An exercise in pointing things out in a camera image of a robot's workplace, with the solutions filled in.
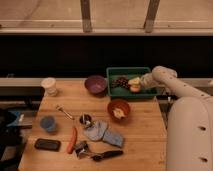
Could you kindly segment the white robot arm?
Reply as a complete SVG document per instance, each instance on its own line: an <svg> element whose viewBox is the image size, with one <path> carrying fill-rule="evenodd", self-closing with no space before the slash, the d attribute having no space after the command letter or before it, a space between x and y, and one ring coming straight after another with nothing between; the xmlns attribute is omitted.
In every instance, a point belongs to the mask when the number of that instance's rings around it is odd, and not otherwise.
<svg viewBox="0 0 213 171"><path fill-rule="evenodd" d="M163 66L128 84L137 89L164 85L178 97L168 115L166 171L213 171L213 96Z"/></svg>

